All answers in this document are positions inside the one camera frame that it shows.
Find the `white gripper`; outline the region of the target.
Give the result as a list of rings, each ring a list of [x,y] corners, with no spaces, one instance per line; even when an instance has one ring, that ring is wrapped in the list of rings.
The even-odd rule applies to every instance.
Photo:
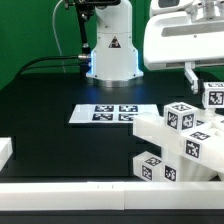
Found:
[[[149,70],[184,67],[197,94],[195,66],[224,65],[224,20],[192,22],[185,11],[156,15],[145,28],[143,58]]]

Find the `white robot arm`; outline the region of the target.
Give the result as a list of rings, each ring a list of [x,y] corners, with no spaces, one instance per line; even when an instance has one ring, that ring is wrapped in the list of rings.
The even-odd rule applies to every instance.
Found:
[[[105,86],[122,85],[142,75],[132,44],[132,6],[96,8],[97,44],[87,74]],[[194,93],[197,67],[224,65],[224,0],[151,0],[143,40],[149,70],[182,68]]]

